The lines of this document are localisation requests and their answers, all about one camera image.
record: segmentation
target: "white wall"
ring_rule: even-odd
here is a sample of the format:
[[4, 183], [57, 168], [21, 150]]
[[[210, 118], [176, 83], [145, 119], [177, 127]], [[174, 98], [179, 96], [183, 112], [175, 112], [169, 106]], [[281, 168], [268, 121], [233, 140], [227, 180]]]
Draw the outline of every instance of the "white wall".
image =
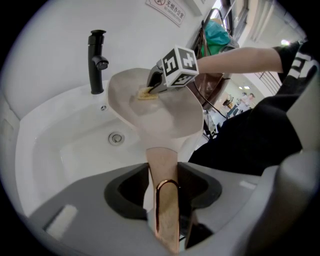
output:
[[[175, 1], [185, 10], [181, 27], [146, 0], [47, 2], [7, 60], [1, 85], [10, 107], [21, 119], [46, 100], [88, 84], [91, 30], [106, 31], [102, 53], [109, 67], [102, 71], [103, 80], [126, 69], [153, 67], [175, 44], [190, 46], [203, 17], [183, 0]], [[207, 13], [214, 2], [205, 1]]]
[[[264, 6], [263, 3], [262, 1], [260, 5], [258, 5], [257, 17], [254, 19], [254, 29], [256, 29], [259, 23], [259, 17], [261, 16], [262, 7]], [[242, 45], [243, 47], [269, 48], [281, 45], [281, 40], [283, 39], [289, 42], [295, 42], [305, 37], [298, 23], [277, 3], [258, 41], [252, 41], [250, 38], [254, 29], [251, 30], [250, 35], [246, 38]]]

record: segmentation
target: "sponge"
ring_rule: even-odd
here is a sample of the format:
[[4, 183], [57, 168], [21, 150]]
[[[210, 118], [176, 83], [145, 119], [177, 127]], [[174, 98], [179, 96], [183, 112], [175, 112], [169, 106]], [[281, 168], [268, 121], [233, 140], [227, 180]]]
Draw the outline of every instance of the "sponge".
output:
[[138, 91], [137, 99], [138, 100], [156, 100], [158, 99], [158, 94], [150, 94], [149, 91], [152, 87], [141, 88]]

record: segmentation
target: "ceiling light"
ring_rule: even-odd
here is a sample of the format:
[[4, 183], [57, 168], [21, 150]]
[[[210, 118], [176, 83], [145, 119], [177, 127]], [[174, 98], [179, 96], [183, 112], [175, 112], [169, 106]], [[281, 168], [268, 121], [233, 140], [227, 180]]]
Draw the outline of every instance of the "ceiling light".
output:
[[288, 45], [290, 45], [290, 42], [288, 40], [282, 39], [281, 40], [281, 45], [282, 46], [288, 46]]

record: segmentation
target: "person's arm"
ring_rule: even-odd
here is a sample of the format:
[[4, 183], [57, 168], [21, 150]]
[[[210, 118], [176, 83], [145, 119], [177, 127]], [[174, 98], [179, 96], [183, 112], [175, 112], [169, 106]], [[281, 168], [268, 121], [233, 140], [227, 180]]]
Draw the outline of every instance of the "person's arm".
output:
[[273, 48], [244, 47], [197, 60], [199, 73], [283, 72], [279, 54]]

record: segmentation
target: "sink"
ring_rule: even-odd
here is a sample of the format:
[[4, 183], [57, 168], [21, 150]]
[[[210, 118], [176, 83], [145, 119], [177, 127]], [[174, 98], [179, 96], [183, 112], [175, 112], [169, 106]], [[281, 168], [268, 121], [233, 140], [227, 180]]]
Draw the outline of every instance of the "sink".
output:
[[[108, 81], [103, 81], [104, 91]], [[147, 162], [137, 133], [108, 107], [106, 94], [90, 85], [44, 102], [20, 121], [15, 176], [22, 209], [29, 217], [39, 206], [80, 179]], [[121, 143], [110, 143], [110, 134]], [[185, 141], [178, 161], [187, 162], [200, 134]], [[152, 198], [152, 189], [147, 189]]]

